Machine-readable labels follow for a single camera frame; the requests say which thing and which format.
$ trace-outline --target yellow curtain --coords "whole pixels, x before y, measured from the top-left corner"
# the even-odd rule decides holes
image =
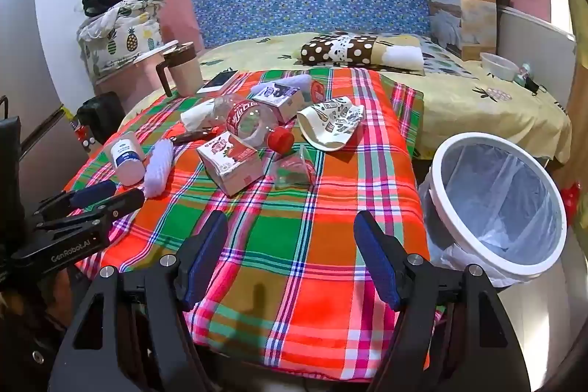
[[[588,188],[588,2],[569,0],[571,23],[577,42],[576,71],[571,85],[567,113],[571,119],[570,160],[553,173],[560,188],[580,181]]]

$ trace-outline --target plaid tablecloth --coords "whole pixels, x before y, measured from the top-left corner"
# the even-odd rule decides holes
[[[211,211],[222,210],[229,218],[227,244],[206,298],[185,315],[193,340],[284,371],[367,379],[389,344],[396,315],[377,296],[353,221],[358,211],[369,210],[408,252],[428,258],[407,151],[407,144],[414,147],[422,95],[365,69],[309,72],[325,85],[327,97],[348,96],[366,108],[342,150],[326,154],[306,144],[317,171],[314,188],[277,191],[264,177],[227,198],[205,173],[196,152],[201,143],[178,147],[163,195],[116,222],[111,246],[78,267],[93,277],[105,265],[120,271],[150,265],[176,251]],[[245,73],[229,91],[246,95],[258,82],[289,74]],[[136,132],[148,153],[162,136],[183,130],[180,112],[197,101],[163,97],[126,130]],[[295,125],[293,131],[296,142],[303,142]],[[275,155],[261,154],[266,171]],[[113,173],[101,153],[70,186],[78,189]]]

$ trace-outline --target smartphone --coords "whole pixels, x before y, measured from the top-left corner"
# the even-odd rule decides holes
[[[231,84],[233,79],[237,77],[238,74],[239,71],[233,69],[220,72],[215,76],[214,79],[205,83],[196,93],[217,92],[219,90],[223,91]]]

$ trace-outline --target refrigerator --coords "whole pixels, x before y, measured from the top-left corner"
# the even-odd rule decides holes
[[[8,116],[21,119],[19,186],[25,212],[31,213],[87,161],[49,74],[35,0],[0,0],[1,96],[8,98]]]

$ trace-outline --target brown polka dot fabric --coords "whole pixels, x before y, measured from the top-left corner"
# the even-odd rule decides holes
[[[372,64],[372,49],[376,39],[377,36],[346,33],[316,36],[302,46],[302,63],[366,67]]]

